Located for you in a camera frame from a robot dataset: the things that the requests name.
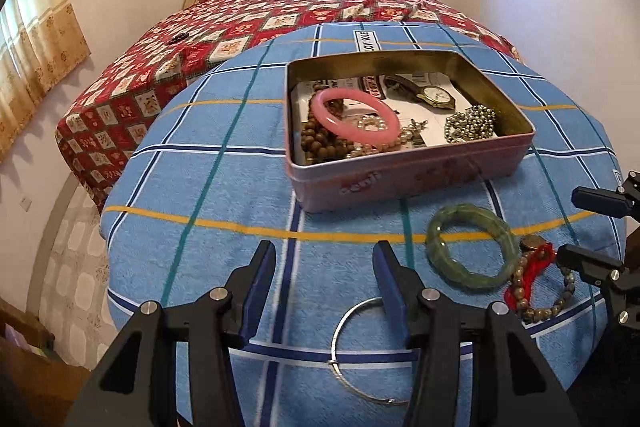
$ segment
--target beige curtain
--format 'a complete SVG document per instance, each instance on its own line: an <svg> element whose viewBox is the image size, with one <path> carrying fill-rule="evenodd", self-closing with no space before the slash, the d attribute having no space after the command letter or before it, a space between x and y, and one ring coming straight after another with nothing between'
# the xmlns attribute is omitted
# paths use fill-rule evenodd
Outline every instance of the beige curtain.
<svg viewBox="0 0 640 427"><path fill-rule="evenodd" d="M69 0L0 10L0 161L45 94L90 54Z"/></svg>

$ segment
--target red string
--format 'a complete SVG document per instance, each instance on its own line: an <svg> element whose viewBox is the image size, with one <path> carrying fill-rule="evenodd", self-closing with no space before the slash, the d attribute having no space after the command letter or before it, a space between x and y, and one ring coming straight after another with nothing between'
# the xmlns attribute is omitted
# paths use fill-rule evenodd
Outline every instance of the red string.
<svg viewBox="0 0 640 427"><path fill-rule="evenodd" d="M540 259L540 252L542 251L545 251L546 255ZM533 281L546 269L547 266L555 262L555 260L556 252L554 251L554 247L551 243L545 243L544 245L536 248L536 251L529 257L529 262L527 263L527 267L524 269L524 274L522 276L522 287L524 288L524 298L527 299L530 307L532 307L531 287L533 286ZM511 310L515 311L517 301L511 291L512 288L513 285L510 284L504 291L504 301Z"/></svg>

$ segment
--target bedspread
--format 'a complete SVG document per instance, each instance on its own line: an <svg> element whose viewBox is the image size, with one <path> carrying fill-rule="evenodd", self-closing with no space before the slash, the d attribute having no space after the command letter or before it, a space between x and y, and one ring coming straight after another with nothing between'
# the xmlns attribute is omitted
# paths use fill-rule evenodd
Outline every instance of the bedspread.
<svg viewBox="0 0 640 427"><path fill-rule="evenodd" d="M211 0L167 17L106 68L60 120L58 147L101 210L151 123L192 78L302 26L389 20L441 23L517 57L503 37L437 0Z"/></svg>
<svg viewBox="0 0 640 427"><path fill-rule="evenodd" d="M354 30L375 31L384 50L453 50L465 55L526 113L536 128L531 149L508 178L476 181L400 200L307 214L286 175L282 92L292 60L356 51ZM143 301L193 301L246 264L261 239L276 245L276 275L256 337L233 350L244 421L269 427L400 426L406 409L366 402L327 366L342 315L380 295L372 247L386 239L401 264L453 300L487 306L505 286L470 294L448 285L424 251L427 223L453 203L472 203L503 218L516 235L540 233L556 246L578 243L620 259L625 221L576 209L577 185L615 188L617 159L599 122L534 71L444 25L341 23L302 28L228 60L185 89L161 113L111 192L100 229L110 259L108 299L121 328ZM492 274L498 246L466 227L448 229L452 256ZM532 304L549 306L563 277L549 267ZM604 301L576 283L567 309L530 325L562 385L568 387L604 330ZM337 359L366 393L408 398L413 351L402 349L381 309L353 317ZM472 353L461 346L457 425L468 425ZM187 355L178 352L177 399L189 416Z"/></svg>

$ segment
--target tiled floor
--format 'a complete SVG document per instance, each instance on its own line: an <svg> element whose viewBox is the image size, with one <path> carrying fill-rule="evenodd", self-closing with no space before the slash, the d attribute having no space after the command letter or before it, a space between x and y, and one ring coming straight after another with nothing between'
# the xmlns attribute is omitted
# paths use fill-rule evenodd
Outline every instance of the tiled floor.
<svg viewBox="0 0 640 427"><path fill-rule="evenodd" d="M93 369L116 336L106 301L109 263L100 216L80 185L49 256L40 321L56 336L65 362Z"/></svg>

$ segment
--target electrical outlet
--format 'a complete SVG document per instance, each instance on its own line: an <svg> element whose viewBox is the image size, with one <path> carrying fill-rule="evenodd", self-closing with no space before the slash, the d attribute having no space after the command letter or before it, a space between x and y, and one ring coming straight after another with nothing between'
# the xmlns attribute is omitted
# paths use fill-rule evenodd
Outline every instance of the electrical outlet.
<svg viewBox="0 0 640 427"><path fill-rule="evenodd" d="M29 212L31 200L27 196L22 197L22 199L20 200L20 206L25 212Z"/></svg>

